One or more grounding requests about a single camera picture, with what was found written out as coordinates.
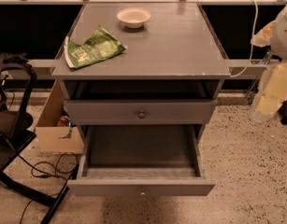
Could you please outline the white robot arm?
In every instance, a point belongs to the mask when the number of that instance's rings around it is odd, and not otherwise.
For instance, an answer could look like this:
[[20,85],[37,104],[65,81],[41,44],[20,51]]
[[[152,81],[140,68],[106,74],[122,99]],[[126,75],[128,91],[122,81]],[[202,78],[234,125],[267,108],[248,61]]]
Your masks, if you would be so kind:
[[269,77],[263,77],[264,88],[255,98],[252,118],[258,122],[272,118],[287,101],[287,5],[275,20],[267,24],[252,39],[256,47],[271,47],[271,53],[281,58]]

